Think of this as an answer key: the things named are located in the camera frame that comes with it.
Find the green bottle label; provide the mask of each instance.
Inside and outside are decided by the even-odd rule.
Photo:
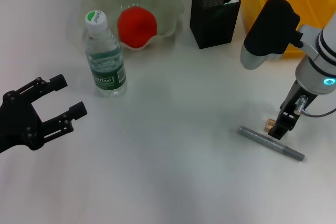
[[[113,90],[121,87],[126,81],[124,62],[111,72],[97,72],[91,69],[93,79],[100,89]]]

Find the plastic bottle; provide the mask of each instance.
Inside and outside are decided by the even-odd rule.
[[[127,82],[119,41],[108,28],[104,12],[93,10],[85,16],[88,36],[86,56],[98,90],[104,97],[126,92]]]

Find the red fruit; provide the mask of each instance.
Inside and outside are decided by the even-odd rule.
[[[157,23],[148,10],[135,6],[124,10],[118,18],[120,41],[133,48],[142,47],[156,35]]]

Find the clear bowl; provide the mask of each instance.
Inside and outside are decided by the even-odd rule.
[[[91,10],[102,10],[108,19],[109,27],[118,36],[117,20],[120,13],[132,6],[140,6],[149,10],[156,18],[157,35],[140,48],[132,48],[121,42],[122,46],[132,50],[144,48],[160,38],[174,34],[178,16],[184,12],[181,0],[82,0],[79,15],[79,26],[85,28],[85,15]]]

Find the black mesh pen holder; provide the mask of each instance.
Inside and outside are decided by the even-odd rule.
[[[240,0],[192,0],[190,29],[200,49],[230,43]]]

